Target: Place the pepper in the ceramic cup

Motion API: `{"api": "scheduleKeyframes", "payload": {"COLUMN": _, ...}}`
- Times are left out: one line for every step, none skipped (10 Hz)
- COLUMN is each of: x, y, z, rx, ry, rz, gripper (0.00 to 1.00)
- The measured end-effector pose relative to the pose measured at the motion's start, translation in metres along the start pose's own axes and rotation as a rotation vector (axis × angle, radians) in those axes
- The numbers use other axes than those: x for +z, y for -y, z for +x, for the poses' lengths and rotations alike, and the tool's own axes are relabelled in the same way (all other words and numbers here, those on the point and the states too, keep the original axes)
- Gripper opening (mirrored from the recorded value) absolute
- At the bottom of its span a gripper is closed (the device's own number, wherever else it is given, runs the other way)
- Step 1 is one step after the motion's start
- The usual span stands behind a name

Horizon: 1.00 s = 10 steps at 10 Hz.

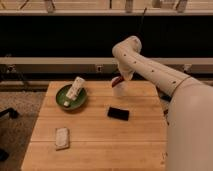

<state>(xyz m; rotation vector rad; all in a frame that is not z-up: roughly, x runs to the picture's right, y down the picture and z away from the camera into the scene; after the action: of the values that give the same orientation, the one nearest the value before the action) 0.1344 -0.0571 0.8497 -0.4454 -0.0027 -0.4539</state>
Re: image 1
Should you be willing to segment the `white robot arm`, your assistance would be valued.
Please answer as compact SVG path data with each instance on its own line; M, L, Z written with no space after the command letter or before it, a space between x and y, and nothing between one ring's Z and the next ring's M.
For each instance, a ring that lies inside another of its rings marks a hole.
M124 79L138 73L171 97L165 171L213 171L213 87L142 56L141 48L130 36L112 54Z

